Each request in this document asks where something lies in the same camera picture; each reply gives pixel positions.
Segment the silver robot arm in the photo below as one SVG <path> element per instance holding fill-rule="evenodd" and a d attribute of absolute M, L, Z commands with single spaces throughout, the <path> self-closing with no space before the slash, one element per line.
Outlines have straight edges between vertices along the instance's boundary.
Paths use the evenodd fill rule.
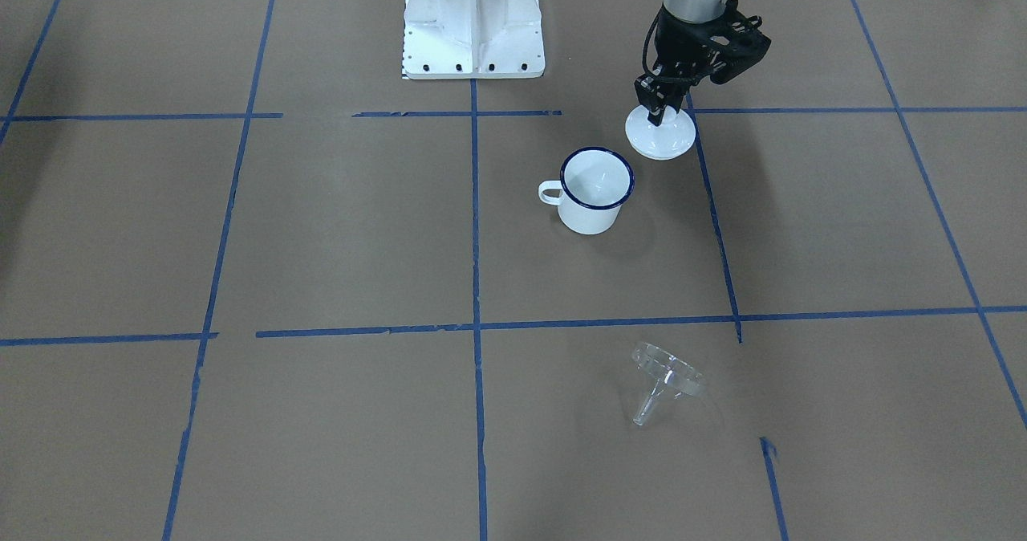
<path fill-rule="evenodd" d="M 693 85 L 715 72 L 721 44 L 703 39 L 718 26 L 729 0 L 663 0 L 646 33 L 642 52 L 644 73 L 635 81 L 639 105 L 649 124 L 659 127 L 664 111 L 681 109 Z"/>

